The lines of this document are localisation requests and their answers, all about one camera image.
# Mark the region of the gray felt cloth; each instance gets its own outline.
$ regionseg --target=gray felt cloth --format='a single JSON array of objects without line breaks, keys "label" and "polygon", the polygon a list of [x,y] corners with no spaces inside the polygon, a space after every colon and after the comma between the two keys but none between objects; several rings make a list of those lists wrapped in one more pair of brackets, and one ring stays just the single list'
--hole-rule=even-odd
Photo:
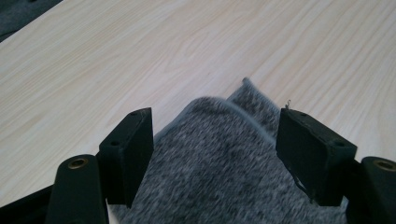
[{"label": "gray felt cloth", "polygon": [[279,108],[248,79],[227,100],[191,102],[155,136],[155,150],[120,223],[346,223],[311,204],[276,156]]}]

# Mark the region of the wood grain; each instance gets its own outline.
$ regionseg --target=wood grain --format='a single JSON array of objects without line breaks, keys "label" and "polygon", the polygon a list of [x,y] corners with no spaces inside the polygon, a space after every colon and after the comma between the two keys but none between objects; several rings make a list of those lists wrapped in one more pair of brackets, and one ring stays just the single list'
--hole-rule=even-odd
[{"label": "wood grain", "polygon": [[0,206],[94,154],[130,111],[154,132],[243,77],[396,161],[396,1],[65,0],[0,44]]}]

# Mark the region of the screw hole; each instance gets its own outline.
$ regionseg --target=screw hole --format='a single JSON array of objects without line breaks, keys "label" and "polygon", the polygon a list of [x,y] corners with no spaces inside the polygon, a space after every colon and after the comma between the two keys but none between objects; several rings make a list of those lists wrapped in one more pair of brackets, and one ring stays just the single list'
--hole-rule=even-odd
[{"label": "screw hole", "polygon": [[374,161],[374,164],[383,170],[396,172],[396,165],[388,161],[378,160],[378,161]]},{"label": "screw hole", "polygon": [[119,141],[112,141],[112,142],[110,143],[110,145],[113,146],[113,147],[116,147],[116,146],[118,146],[119,144],[120,144]]},{"label": "screw hole", "polygon": [[87,163],[88,163],[87,159],[78,158],[73,161],[70,161],[68,167],[69,169],[74,170],[85,166]]}]

